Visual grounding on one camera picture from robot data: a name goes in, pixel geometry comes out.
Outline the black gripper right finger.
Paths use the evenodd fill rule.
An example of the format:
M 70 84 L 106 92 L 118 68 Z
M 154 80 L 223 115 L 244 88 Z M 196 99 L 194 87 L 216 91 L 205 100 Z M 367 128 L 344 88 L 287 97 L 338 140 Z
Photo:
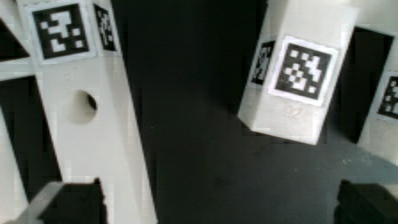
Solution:
M 398 184 L 342 181 L 337 224 L 398 224 Z

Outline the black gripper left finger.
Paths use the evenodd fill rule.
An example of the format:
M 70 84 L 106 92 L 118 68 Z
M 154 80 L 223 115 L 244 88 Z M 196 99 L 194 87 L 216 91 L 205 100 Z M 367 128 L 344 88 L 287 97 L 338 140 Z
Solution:
M 51 182 L 43 187 L 15 224 L 107 224 L 102 181 Z

